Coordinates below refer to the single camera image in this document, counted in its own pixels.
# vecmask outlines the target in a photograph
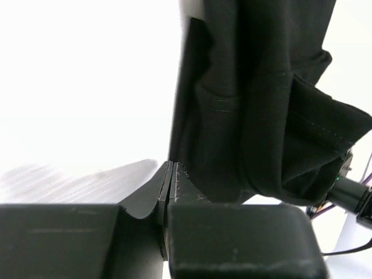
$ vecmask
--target black cloth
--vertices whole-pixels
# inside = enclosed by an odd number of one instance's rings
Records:
[[[322,44],[334,4],[209,0],[205,20],[191,19],[170,160],[212,201],[315,204],[372,128],[315,88],[332,60]]]

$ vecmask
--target white surface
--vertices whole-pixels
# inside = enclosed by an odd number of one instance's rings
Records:
[[[184,3],[202,15],[200,1]],[[337,2],[324,44],[334,61],[319,88],[372,113],[368,3]],[[0,1],[0,173],[36,164],[82,177],[166,160],[180,18],[174,0]],[[371,146],[372,134],[355,146],[350,178],[362,176]],[[333,249],[344,220],[342,210],[316,220],[322,249]],[[348,278],[365,259],[344,265]]]

